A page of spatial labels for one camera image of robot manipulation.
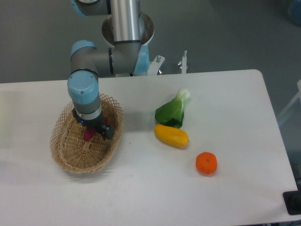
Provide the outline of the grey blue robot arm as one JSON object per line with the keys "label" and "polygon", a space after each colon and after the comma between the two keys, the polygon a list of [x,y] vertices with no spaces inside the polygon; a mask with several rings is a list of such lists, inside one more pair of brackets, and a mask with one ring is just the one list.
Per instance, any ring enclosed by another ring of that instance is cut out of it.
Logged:
{"label": "grey blue robot arm", "polygon": [[143,18],[138,0],[73,0],[83,17],[110,15],[113,47],[100,50],[88,40],[71,48],[71,75],[67,81],[73,117],[103,139],[112,139],[113,128],[104,120],[98,78],[116,74],[145,73],[150,66],[148,47],[142,44]]}

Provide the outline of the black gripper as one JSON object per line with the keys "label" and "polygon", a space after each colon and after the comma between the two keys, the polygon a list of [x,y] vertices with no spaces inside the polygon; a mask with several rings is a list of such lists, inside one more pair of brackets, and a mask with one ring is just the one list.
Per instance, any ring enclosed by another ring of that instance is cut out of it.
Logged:
{"label": "black gripper", "polygon": [[103,114],[99,114],[96,118],[92,120],[85,120],[81,118],[76,109],[73,108],[72,115],[77,123],[80,123],[83,127],[93,128],[97,133],[99,133],[104,140],[112,139],[114,136],[114,130],[111,126],[103,124]]}

